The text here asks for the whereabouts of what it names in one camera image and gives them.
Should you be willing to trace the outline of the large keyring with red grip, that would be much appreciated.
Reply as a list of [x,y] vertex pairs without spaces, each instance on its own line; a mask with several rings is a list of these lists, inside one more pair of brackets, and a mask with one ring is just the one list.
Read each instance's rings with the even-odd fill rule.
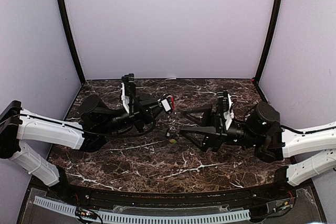
[[169,95],[170,105],[172,112],[168,115],[168,129],[166,131],[166,137],[171,140],[177,136],[177,112],[174,105],[174,97]]

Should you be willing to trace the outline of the black white key tag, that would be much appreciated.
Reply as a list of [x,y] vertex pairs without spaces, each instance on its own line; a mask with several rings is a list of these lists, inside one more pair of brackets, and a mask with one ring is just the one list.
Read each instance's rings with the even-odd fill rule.
[[167,98],[161,99],[159,104],[164,109],[166,113],[170,113],[172,111],[172,106]]

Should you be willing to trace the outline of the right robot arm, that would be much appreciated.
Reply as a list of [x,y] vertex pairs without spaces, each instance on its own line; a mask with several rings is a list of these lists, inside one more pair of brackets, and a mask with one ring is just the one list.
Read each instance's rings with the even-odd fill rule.
[[196,127],[180,129],[180,134],[201,151],[217,152],[222,145],[254,149],[254,156],[266,163],[298,154],[316,152],[302,162],[275,172],[275,183],[268,188],[273,200],[280,199],[290,186],[335,168],[335,123],[295,130],[281,125],[280,113],[266,102],[259,102],[243,121],[236,120],[229,106],[217,104],[184,111]]

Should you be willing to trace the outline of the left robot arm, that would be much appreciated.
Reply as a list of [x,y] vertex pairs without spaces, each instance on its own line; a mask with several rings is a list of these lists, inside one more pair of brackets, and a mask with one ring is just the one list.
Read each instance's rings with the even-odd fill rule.
[[171,98],[134,99],[121,97],[122,107],[109,108],[97,95],[88,96],[78,111],[80,122],[66,122],[44,117],[22,108],[12,101],[1,113],[1,158],[21,166],[27,173],[40,179],[63,201],[74,197],[65,171],[42,158],[26,140],[62,145],[82,152],[96,152],[108,137],[125,136],[136,128],[136,137],[146,135],[155,127],[156,117],[172,113]]

